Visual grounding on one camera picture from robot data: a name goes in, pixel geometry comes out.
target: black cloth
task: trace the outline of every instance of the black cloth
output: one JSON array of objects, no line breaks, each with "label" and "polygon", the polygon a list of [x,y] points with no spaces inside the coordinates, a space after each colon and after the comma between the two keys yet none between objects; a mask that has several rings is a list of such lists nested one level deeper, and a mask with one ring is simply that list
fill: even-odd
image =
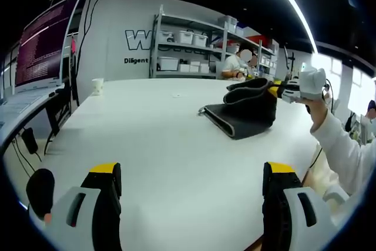
[{"label": "black cloth", "polygon": [[258,78],[230,85],[224,104],[206,105],[202,113],[232,139],[258,135],[276,119],[277,98],[268,91],[271,84]]}]

